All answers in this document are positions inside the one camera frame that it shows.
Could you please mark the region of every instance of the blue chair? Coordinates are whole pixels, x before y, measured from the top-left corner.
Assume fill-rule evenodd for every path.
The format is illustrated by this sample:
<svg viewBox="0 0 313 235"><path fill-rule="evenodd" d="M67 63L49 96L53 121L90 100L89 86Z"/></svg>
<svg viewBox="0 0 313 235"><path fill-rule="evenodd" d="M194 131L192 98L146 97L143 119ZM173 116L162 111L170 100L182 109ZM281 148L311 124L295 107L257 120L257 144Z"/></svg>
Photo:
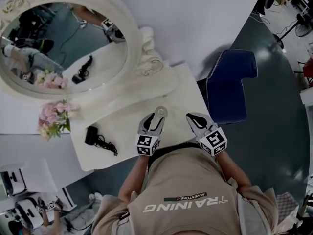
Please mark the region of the blue chair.
<svg viewBox="0 0 313 235"><path fill-rule="evenodd" d="M246 119L242 79L257 76L253 52L228 49L221 53L206 80L208 109L214 122L229 124Z"/></svg>

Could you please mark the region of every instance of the red object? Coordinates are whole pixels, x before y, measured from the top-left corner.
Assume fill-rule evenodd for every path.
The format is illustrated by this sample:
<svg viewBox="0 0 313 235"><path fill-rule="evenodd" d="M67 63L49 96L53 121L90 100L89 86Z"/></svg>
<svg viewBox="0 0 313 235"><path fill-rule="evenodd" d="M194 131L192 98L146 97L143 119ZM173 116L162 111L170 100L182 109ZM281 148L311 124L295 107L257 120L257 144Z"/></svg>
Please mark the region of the red object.
<svg viewBox="0 0 313 235"><path fill-rule="evenodd" d="M303 66L303 75L305 77L313 78L313 59L311 57Z"/></svg>

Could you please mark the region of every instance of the sleeve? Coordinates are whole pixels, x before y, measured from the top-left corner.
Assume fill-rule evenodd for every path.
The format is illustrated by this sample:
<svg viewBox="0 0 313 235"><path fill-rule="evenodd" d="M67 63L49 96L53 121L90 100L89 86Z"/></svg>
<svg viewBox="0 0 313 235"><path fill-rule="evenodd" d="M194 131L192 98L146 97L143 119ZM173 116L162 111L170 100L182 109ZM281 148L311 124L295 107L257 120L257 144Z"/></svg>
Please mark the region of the sleeve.
<svg viewBox="0 0 313 235"><path fill-rule="evenodd" d="M92 235L111 235L112 224L128 212L127 203L123 200L105 195L92 225Z"/></svg>
<svg viewBox="0 0 313 235"><path fill-rule="evenodd" d="M243 189L240 193L248 200L258 202L273 232L278 223L278 207L273 188L263 193L258 186L252 186Z"/></svg>
<svg viewBox="0 0 313 235"><path fill-rule="evenodd" d="M16 47L14 45L7 45L4 47L3 49L3 54L6 56L6 57L10 57L11 56L11 52L13 49L15 49Z"/></svg>
<svg viewBox="0 0 313 235"><path fill-rule="evenodd" d="M53 234L53 225L41 226L33 230L33 235L54 235Z"/></svg>

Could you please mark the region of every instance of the gray floor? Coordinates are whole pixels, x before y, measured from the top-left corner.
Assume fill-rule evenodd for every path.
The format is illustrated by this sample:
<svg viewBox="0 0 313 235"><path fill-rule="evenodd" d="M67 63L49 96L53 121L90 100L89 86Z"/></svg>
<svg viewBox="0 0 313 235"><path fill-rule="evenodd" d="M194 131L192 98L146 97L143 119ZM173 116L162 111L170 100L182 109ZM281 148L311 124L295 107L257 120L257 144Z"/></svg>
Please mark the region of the gray floor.
<svg viewBox="0 0 313 235"><path fill-rule="evenodd" d="M55 17L43 38L54 41L48 56L65 69L77 59L109 43L102 29L89 23L81 29L65 3L54 3L51 10L56 12Z"/></svg>
<svg viewBox="0 0 313 235"><path fill-rule="evenodd" d="M255 53L259 76L243 82L247 120L223 126L228 153L262 190L289 191L302 203L310 144L305 108L290 65L268 28L249 18L232 48ZM203 88L205 81L199 81ZM88 193L117 195L136 158L99 170L68 186L77 204Z"/></svg>

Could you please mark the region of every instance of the desk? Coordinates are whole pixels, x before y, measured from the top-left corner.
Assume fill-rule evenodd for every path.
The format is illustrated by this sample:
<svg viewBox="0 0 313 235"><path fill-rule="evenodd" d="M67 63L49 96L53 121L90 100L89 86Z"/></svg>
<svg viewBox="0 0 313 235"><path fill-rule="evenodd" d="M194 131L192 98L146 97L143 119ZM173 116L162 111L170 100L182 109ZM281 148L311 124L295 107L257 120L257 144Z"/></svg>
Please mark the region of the desk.
<svg viewBox="0 0 313 235"><path fill-rule="evenodd" d="M303 5L304 9L302 10L301 12L301 15L304 15L305 12L307 11L307 9L309 8L308 7L308 3L309 1L308 0L300 0L300 3Z"/></svg>
<svg viewBox="0 0 313 235"><path fill-rule="evenodd" d="M187 123L186 114L189 112L208 114L208 110L187 64L173 67L173 70L179 86L166 97L140 101L96 120L99 133L104 135L107 142L112 142L116 146L118 156L114 156L110 151L85 144L86 129L83 129L78 121L71 121L71 125L75 125L72 130L81 130L72 131L71 137L83 170L104 169L138 156L135 148L135 135L139 122L160 105L165 106L168 110L168 116L160 136L160 148L179 144L194 137ZM160 91L157 86L152 84L152 90L154 88Z"/></svg>

